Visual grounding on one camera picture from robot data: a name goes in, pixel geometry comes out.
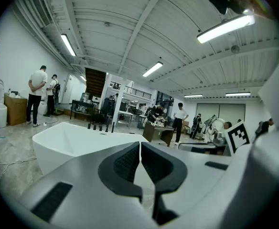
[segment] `railing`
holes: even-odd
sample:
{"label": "railing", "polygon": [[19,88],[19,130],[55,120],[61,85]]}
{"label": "railing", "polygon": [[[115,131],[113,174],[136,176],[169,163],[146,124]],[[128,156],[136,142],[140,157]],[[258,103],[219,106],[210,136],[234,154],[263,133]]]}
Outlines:
{"label": "railing", "polygon": [[[112,86],[113,89],[117,89],[117,90],[120,89],[120,85],[121,84],[116,83],[116,82],[111,82],[110,83],[110,86]],[[138,90],[138,89],[134,89],[132,87],[125,86],[124,92],[132,94],[132,95],[136,95],[136,96],[139,96],[139,97],[143,97],[143,98],[146,98],[146,99],[151,99],[151,94],[143,92],[143,91]]]}

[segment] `man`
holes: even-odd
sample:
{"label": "man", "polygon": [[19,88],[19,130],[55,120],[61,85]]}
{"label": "man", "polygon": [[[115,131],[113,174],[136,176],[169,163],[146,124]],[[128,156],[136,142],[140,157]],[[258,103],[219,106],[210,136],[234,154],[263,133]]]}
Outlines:
{"label": "man", "polygon": [[178,103],[179,110],[173,114],[173,124],[172,127],[175,129],[177,128],[177,136],[176,136],[176,142],[175,145],[179,144],[180,136],[181,136],[181,130],[182,130],[182,123],[185,119],[188,118],[187,112],[183,109],[183,103]]}
{"label": "man", "polygon": [[269,119],[268,121],[264,121],[258,130],[256,130],[256,137],[257,139],[260,135],[265,134],[269,131],[269,126],[273,126],[273,120],[272,118]]}
{"label": "man", "polygon": [[194,132],[191,132],[189,134],[190,138],[195,139],[196,134],[197,134],[198,129],[199,129],[199,124],[202,124],[202,122],[201,122],[201,114],[198,114],[198,116],[193,119],[193,125],[197,125],[197,127],[196,127],[196,130]]}
{"label": "man", "polygon": [[117,102],[117,98],[118,98],[118,94],[115,94],[115,95],[114,95],[114,100],[115,100],[115,102]]}
{"label": "man", "polygon": [[42,65],[39,71],[35,71],[30,76],[28,81],[28,85],[30,87],[29,90],[29,98],[27,104],[27,124],[31,123],[30,115],[31,115],[31,107],[33,105],[33,127],[37,127],[40,124],[37,123],[37,115],[38,115],[38,107],[40,105],[41,97],[42,97],[42,87],[47,83],[47,74],[45,73],[46,66]]}
{"label": "man", "polygon": [[47,91],[47,113],[44,114],[46,117],[50,117],[50,115],[54,114],[54,86],[58,84],[57,75],[54,74],[52,76],[52,82],[50,82],[49,87],[46,88]]}
{"label": "man", "polygon": [[147,122],[154,123],[157,120],[157,118],[162,117],[163,108],[164,108],[164,103],[162,101],[160,101],[159,105],[153,106],[153,108],[148,113],[147,118],[145,118],[143,126],[145,127],[145,124]]}

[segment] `staircase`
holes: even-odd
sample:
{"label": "staircase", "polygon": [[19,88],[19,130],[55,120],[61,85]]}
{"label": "staircase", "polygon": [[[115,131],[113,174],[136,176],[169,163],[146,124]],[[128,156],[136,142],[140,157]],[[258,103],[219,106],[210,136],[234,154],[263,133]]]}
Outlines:
{"label": "staircase", "polygon": [[86,68],[86,93],[101,97],[103,86],[105,85],[106,73]]}

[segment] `ceiling light fixture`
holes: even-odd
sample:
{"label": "ceiling light fixture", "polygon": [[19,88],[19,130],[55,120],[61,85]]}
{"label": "ceiling light fixture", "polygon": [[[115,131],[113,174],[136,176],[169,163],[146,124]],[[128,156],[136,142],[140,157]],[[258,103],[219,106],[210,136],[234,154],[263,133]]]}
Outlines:
{"label": "ceiling light fixture", "polygon": [[249,96],[251,93],[232,93],[232,94],[225,94],[226,97],[232,97],[232,96]]}
{"label": "ceiling light fixture", "polygon": [[202,94],[197,94],[197,95],[185,95],[184,97],[203,97]]}
{"label": "ceiling light fixture", "polygon": [[147,77],[151,73],[155,72],[157,69],[163,66],[163,63],[157,62],[150,70],[143,74],[144,77]]}
{"label": "ceiling light fixture", "polygon": [[64,41],[65,46],[67,47],[67,49],[69,50],[69,52],[71,53],[71,55],[73,55],[73,56],[75,57],[75,56],[76,56],[76,53],[75,53],[75,51],[73,50],[72,45],[71,45],[71,43],[69,42],[69,39],[68,39],[67,35],[66,35],[66,34],[61,34],[61,38],[62,38],[62,40]]}
{"label": "ceiling light fixture", "polygon": [[252,25],[254,23],[255,18],[253,15],[241,15],[208,29],[207,31],[198,35],[197,39],[200,43],[205,43],[230,31],[235,31],[239,28]]}

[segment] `workbench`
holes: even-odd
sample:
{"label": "workbench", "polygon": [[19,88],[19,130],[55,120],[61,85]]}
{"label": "workbench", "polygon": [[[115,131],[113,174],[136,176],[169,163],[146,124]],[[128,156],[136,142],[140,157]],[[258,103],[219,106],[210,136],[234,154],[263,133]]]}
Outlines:
{"label": "workbench", "polygon": [[144,129],[144,120],[146,119],[147,117],[144,116],[144,115],[139,115],[139,122],[138,122],[138,129]]}
{"label": "workbench", "polygon": [[172,127],[154,126],[147,122],[145,124],[143,137],[146,138],[148,142],[157,144],[166,143],[167,147],[169,147],[173,131],[174,129]]}
{"label": "workbench", "polygon": [[[82,113],[82,112],[79,112],[79,111],[75,111],[74,110],[74,105],[76,105],[75,109],[77,108],[77,105],[80,105],[80,106],[84,106],[86,108],[92,108],[92,111],[91,113]],[[94,116],[94,112],[95,112],[95,105],[94,104],[89,104],[89,103],[86,103],[86,102],[81,102],[81,101],[78,101],[78,100],[73,100],[72,101],[72,108],[71,108],[71,115],[70,115],[70,119],[72,119],[72,113],[75,113],[75,118],[76,118],[76,113],[79,113],[79,114],[82,114],[82,115],[89,115],[91,116],[91,123],[92,123],[92,119],[93,119],[93,116]]]}
{"label": "workbench", "polygon": [[[124,115],[124,117],[127,116],[127,117],[129,118],[129,119],[128,119],[128,122],[119,121],[119,115],[121,115],[121,114]],[[128,125],[128,128],[130,128],[130,124],[131,124],[131,120],[132,120],[133,115],[134,115],[134,114],[132,114],[132,113],[119,110],[116,124],[117,124],[117,123],[120,123],[120,124],[127,124],[127,125]]]}

